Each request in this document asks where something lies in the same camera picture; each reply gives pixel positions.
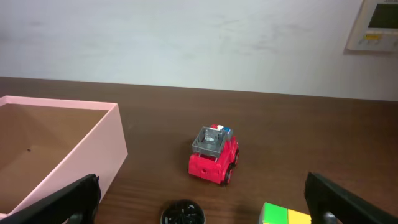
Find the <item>pink box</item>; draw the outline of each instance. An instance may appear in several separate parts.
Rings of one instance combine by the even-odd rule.
[[[87,174],[103,198],[127,156],[116,103],[4,96],[0,131],[0,219]]]

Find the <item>colorful block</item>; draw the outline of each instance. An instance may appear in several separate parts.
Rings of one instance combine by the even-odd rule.
[[[311,224],[311,216],[271,203],[262,207],[259,223],[262,224]]]

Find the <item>toy vehicle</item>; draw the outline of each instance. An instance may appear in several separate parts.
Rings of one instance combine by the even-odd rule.
[[[222,125],[202,127],[192,143],[192,151],[189,174],[217,184],[229,184],[239,158],[239,146],[232,129]]]

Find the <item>green cube face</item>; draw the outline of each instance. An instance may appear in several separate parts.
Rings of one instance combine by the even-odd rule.
[[[287,208],[265,203],[263,222],[268,224],[287,224]]]

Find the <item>thermostat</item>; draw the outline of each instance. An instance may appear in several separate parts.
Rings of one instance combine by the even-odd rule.
[[[364,0],[347,49],[398,51],[398,0]]]

